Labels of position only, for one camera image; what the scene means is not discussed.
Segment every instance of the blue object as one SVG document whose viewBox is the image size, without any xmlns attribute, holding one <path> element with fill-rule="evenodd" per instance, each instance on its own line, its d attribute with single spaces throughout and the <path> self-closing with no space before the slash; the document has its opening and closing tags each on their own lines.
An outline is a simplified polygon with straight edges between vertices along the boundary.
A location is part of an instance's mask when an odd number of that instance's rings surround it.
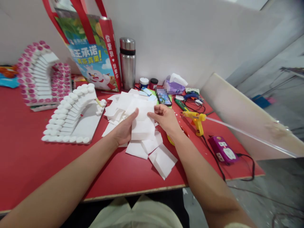
<svg viewBox="0 0 304 228">
<path fill-rule="evenodd" d="M 260 97 L 258 98 L 260 95 L 256 95 L 254 98 L 252 98 L 251 100 L 256 103 L 258 106 L 260 106 L 262 109 L 268 107 L 271 105 L 271 103 L 266 100 L 264 97 Z"/>
<path fill-rule="evenodd" d="M 17 77 L 10 79 L 0 73 L 0 86 L 17 88 L 19 86 L 19 82 L 17 82 L 17 80 L 18 80 Z"/>
</svg>

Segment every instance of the finger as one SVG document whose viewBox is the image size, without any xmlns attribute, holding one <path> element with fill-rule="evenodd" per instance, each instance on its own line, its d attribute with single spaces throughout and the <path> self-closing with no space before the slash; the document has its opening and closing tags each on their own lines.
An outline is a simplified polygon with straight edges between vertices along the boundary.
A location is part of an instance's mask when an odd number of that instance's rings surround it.
<svg viewBox="0 0 304 228">
<path fill-rule="evenodd" d="M 152 119 L 156 120 L 157 122 L 159 122 L 159 120 L 161 119 L 160 115 L 153 113 L 153 112 L 148 112 L 147 116 L 151 117 Z"/>
<path fill-rule="evenodd" d="M 133 120 L 135 120 L 135 118 L 138 116 L 138 113 L 139 113 L 139 109 L 136 108 L 135 111 L 131 115 L 129 115 L 128 118 L 126 118 L 126 121 L 132 123 Z"/>
</svg>

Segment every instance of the red table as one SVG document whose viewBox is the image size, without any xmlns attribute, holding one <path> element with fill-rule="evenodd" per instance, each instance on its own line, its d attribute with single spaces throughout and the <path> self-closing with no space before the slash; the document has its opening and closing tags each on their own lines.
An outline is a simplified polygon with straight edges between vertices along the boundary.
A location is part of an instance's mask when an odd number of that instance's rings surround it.
<svg viewBox="0 0 304 228">
<path fill-rule="evenodd" d="M 54 109 L 32 112 L 21 98 L 19 89 L 0 87 L 2 105 L 0 109 L 0 213 L 7 212 L 21 202 L 43 182 L 88 150 L 96 143 L 105 130 L 108 121 L 102 116 L 90 145 L 43 142 L 42 132 Z M 99 100 L 107 99 L 111 94 L 97 92 Z M 206 112 L 212 111 L 206 104 Z M 173 109 L 180 113 L 181 109 L 173 102 Z M 220 120 L 216 113 L 209 117 Z M 191 141 L 199 152 L 220 174 L 217 164 L 194 129 L 190 129 L 180 115 L 180 125 L 190 135 Z M 237 153 L 248 154 L 231 131 L 220 124 L 206 120 L 203 124 L 206 138 L 208 135 L 223 136 Z M 162 134 L 165 146 L 178 158 L 166 133 L 157 127 Z M 113 198 L 121 195 L 140 194 L 182 188 L 187 179 L 180 161 L 176 163 L 168 178 L 164 181 L 153 167 L 150 160 L 144 160 L 126 154 L 126 148 L 118 148 L 96 177 L 94 184 L 85 195 L 86 200 Z M 237 163 L 221 165 L 228 180 L 251 176 L 252 161 L 241 158 Z M 256 164 L 256 176 L 264 175 Z"/>
</svg>

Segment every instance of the craft supplies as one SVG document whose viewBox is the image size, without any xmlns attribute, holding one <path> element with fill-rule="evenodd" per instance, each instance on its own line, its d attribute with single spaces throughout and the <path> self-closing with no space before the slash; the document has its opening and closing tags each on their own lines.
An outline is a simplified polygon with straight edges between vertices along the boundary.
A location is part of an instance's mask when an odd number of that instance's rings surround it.
<svg viewBox="0 0 304 228">
<path fill-rule="evenodd" d="M 148 88 L 149 79 L 147 78 L 140 78 L 139 79 L 139 88 L 142 89 L 143 87 Z"/>
<path fill-rule="evenodd" d="M 127 37 L 119 39 L 120 42 L 120 68 L 123 88 L 127 91 L 135 86 L 135 40 Z"/>
<path fill-rule="evenodd" d="M 149 89 L 154 90 L 158 84 L 158 80 L 155 78 L 150 79 Z"/>
</svg>

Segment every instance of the wire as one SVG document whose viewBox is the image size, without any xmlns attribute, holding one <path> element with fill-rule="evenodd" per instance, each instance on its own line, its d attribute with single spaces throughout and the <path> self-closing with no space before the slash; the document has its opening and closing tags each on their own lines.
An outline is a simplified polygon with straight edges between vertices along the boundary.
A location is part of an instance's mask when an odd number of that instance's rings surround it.
<svg viewBox="0 0 304 228">
<path fill-rule="evenodd" d="M 198 109 L 193 109 L 191 107 L 189 107 L 188 105 L 186 105 L 186 103 L 189 102 L 189 103 L 195 103 L 197 105 L 199 105 L 199 108 Z M 191 109 L 192 111 L 194 112 L 197 112 L 197 113 L 204 113 L 206 111 L 206 107 L 198 102 L 196 102 L 195 100 L 183 100 L 183 103 L 184 105 L 188 108 L 188 109 Z M 200 110 L 201 108 L 204 108 L 204 111 L 203 112 L 199 112 L 198 110 Z"/>
<path fill-rule="evenodd" d="M 253 181 L 254 180 L 254 173 L 255 173 L 255 170 L 256 170 L 256 164 L 253 160 L 252 157 L 250 157 L 249 155 L 245 155 L 245 154 L 236 154 L 238 157 L 242 157 L 242 156 L 246 156 L 248 158 L 250 158 L 252 160 L 252 177 L 248 180 L 246 179 L 241 179 L 241 181 Z"/>
<path fill-rule="evenodd" d="M 208 146 L 205 136 L 202 135 L 202 138 L 203 138 L 203 140 L 205 141 L 205 144 L 206 144 L 208 150 L 210 151 L 210 153 L 212 154 L 213 158 L 215 159 L 215 161 L 216 161 L 216 163 L 217 163 L 217 165 L 218 165 L 219 170 L 221 171 L 221 174 L 222 174 L 222 176 L 223 176 L 223 181 L 226 182 L 225 174 L 223 173 L 221 167 L 219 166 L 219 162 L 218 162 L 218 160 L 216 159 L 215 155 L 213 154 L 212 150 L 211 150 L 210 147 Z"/>
</svg>

